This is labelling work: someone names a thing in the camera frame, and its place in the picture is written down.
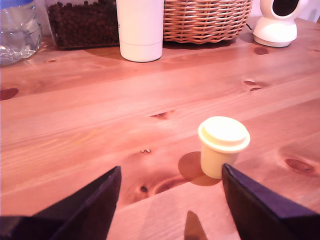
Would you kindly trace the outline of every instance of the wicker basket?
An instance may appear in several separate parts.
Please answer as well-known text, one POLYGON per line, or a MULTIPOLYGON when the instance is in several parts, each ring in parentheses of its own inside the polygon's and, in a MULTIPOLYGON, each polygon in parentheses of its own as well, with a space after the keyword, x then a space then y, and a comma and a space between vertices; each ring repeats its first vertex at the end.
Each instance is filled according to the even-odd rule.
POLYGON ((164 0, 164 40, 217 43, 236 37, 253 0, 164 0))

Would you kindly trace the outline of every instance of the clear plastic bottle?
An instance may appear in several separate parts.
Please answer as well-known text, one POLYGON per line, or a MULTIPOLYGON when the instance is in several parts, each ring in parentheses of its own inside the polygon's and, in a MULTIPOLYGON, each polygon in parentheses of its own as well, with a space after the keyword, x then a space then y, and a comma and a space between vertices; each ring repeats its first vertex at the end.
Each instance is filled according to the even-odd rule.
POLYGON ((41 44, 33 0, 1 0, 1 65, 9 65, 34 54, 41 44))

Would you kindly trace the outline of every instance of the small cup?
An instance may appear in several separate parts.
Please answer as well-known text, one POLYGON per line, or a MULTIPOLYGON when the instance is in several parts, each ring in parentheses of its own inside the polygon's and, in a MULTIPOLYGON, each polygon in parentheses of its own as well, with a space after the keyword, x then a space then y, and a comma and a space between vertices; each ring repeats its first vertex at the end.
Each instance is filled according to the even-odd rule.
POLYGON ((226 116, 213 116, 202 122, 198 135, 202 142, 202 171, 213 179, 221 179, 222 165, 233 165, 250 143, 246 127, 226 116))

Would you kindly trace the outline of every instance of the wood grain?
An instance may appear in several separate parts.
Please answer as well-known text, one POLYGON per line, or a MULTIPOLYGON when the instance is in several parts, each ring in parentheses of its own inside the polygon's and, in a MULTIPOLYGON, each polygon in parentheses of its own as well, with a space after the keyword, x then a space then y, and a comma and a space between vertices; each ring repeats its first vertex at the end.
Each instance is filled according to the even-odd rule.
POLYGON ((108 239, 186 239, 190 222, 199 239, 238 239, 221 182, 199 162, 197 128, 218 115, 251 134, 237 169, 320 212, 320 25, 296 23, 289 47, 246 28, 229 42, 165 43, 149 63, 45 39, 1 69, 1 90, 18 90, 1 101, 1 215, 35 214, 120 165, 108 239))

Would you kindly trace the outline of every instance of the container of coffee beans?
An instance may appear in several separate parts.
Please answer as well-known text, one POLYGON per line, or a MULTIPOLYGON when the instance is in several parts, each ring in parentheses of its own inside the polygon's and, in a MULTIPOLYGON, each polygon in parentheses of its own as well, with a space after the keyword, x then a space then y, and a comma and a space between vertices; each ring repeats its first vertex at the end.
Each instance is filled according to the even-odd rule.
POLYGON ((45 0, 53 42, 61 49, 119 45, 116 0, 45 0))

